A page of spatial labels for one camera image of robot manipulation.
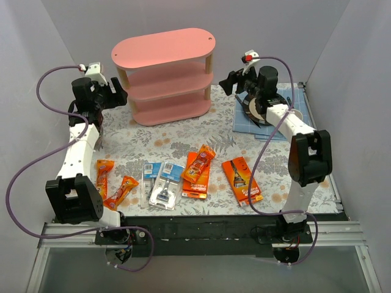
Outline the large orange Gillette Fusion5 box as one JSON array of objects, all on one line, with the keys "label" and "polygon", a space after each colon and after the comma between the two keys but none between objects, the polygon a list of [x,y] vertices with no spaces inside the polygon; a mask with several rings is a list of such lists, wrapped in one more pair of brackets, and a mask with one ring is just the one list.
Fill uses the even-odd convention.
[{"label": "large orange Gillette Fusion5 box", "polygon": [[262,201],[263,195],[256,180],[250,183],[252,172],[244,157],[223,162],[222,169],[239,206],[249,205],[248,190],[250,190],[250,198],[253,203]]}]

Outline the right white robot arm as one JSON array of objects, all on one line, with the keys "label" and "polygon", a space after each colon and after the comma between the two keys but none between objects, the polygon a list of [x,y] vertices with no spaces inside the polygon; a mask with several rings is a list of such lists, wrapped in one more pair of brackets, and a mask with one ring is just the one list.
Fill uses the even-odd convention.
[{"label": "right white robot arm", "polygon": [[219,82],[226,95],[246,92],[241,103],[251,118],[261,117],[273,125],[290,143],[288,172],[291,186],[276,222],[263,225],[255,232],[262,243],[273,240],[290,242],[308,233],[307,210],[319,184],[332,171],[331,137],[326,130],[305,124],[277,92],[278,71],[263,66],[231,71]]}]

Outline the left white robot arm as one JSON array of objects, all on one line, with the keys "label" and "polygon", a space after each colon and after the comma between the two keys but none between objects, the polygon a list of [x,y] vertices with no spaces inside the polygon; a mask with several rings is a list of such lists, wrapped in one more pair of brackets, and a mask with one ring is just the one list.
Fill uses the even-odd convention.
[{"label": "left white robot arm", "polygon": [[68,108],[71,146],[56,179],[46,182],[45,191],[59,223],[110,227],[109,237],[124,244],[130,229],[121,223],[119,212],[106,208],[90,179],[92,156],[103,131],[105,109],[124,106],[128,94],[117,78],[99,84],[89,77],[71,83],[75,100]]}]

